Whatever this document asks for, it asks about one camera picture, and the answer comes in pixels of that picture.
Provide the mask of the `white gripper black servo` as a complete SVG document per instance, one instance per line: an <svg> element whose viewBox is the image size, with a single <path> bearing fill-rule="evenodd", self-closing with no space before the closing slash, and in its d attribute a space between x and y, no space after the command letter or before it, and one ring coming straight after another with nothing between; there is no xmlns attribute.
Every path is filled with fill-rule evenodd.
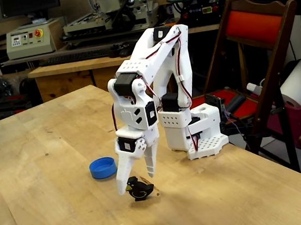
<svg viewBox="0 0 301 225"><path fill-rule="evenodd" d="M156 140L159 138L159 132L156 126L153 126L151 129L141 130L125 125L118 129L115 135L117 136L115 152L118 155L116 183L119 195L124 195L133 164L143 154L145 156L147 173L151 178L154 177L158 151L158 142Z"/></svg>

